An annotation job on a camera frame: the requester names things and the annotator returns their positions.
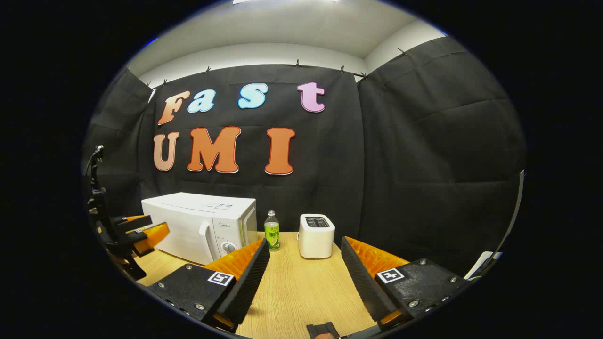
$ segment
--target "white microwave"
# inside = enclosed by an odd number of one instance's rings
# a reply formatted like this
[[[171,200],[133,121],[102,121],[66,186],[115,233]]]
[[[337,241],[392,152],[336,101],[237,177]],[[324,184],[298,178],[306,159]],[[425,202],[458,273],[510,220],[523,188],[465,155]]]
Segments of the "white microwave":
[[[154,223],[167,222],[156,248],[201,265],[257,241],[256,200],[174,193],[141,201]]]

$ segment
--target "plastic bottle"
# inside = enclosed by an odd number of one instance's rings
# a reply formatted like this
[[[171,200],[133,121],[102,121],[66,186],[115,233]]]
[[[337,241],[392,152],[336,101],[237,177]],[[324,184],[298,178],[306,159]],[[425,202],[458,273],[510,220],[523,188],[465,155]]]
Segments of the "plastic bottle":
[[[277,250],[280,248],[279,221],[274,216],[274,211],[268,211],[268,218],[264,221],[264,232],[268,241],[268,248]]]

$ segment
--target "white wall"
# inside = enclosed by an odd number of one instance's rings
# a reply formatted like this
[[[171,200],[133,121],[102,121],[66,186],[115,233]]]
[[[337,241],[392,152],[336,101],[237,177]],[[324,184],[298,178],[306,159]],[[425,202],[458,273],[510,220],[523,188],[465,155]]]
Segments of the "white wall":
[[[367,64],[367,73],[373,72],[382,64],[400,55],[398,48],[407,51],[417,45],[439,37],[445,36],[431,25],[421,20],[416,20],[404,26],[398,32],[385,39],[379,46],[364,59]]]
[[[207,49],[164,63],[138,77],[151,82],[150,88],[187,75],[204,72],[207,67],[220,69],[243,65],[290,64],[299,59],[300,65],[341,69],[352,73],[367,72],[364,59],[330,49],[292,43],[246,43]]]

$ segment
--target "blue letter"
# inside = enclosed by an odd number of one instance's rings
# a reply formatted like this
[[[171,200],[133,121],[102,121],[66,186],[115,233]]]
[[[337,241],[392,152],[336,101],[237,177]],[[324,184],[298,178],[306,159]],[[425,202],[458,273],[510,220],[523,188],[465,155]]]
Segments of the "blue letter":
[[[239,99],[239,107],[242,109],[256,109],[260,107],[266,100],[264,93],[268,92],[266,84],[248,84],[241,89]]]
[[[216,91],[213,89],[202,90],[201,92],[195,94],[193,99],[195,99],[189,105],[189,113],[195,112],[207,112],[213,107],[213,98],[216,96]]]

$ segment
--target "black curtain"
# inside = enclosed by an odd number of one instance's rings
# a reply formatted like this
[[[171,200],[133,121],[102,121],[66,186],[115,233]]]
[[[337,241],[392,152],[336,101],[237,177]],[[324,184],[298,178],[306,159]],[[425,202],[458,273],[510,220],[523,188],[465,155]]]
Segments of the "black curtain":
[[[103,162],[96,173],[107,190],[107,208],[113,216],[142,213],[137,146],[142,112],[151,93],[130,71],[121,72],[100,99],[84,140],[83,174],[96,146],[104,147]],[[86,200],[92,195],[90,169],[87,174],[83,176]]]
[[[525,141],[504,90],[449,37],[358,84],[365,178],[359,239],[464,276],[516,205]]]
[[[317,95],[324,110],[308,112],[302,107],[297,86],[316,82],[324,89]],[[263,105],[241,109],[237,102],[243,86],[263,83],[268,86]],[[205,89],[216,94],[213,107],[206,112],[189,113],[193,96]],[[174,118],[158,125],[167,98],[190,91]],[[175,192],[255,198],[258,230],[263,230],[269,210],[283,232],[299,230],[301,214],[325,214],[335,224],[336,239],[358,234],[364,179],[362,117],[353,74],[320,67],[296,68],[287,65],[254,65],[218,69],[170,81],[153,94],[143,118],[139,138],[142,198]],[[224,127],[237,126],[237,173],[218,173],[204,166],[191,172],[194,128],[206,128],[212,142]],[[293,172],[271,175],[264,170],[270,158],[269,128],[295,131],[289,145]],[[153,136],[170,132],[176,141],[175,163],[166,172],[153,162]],[[162,159],[168,158],[168,140],[163,142]]]

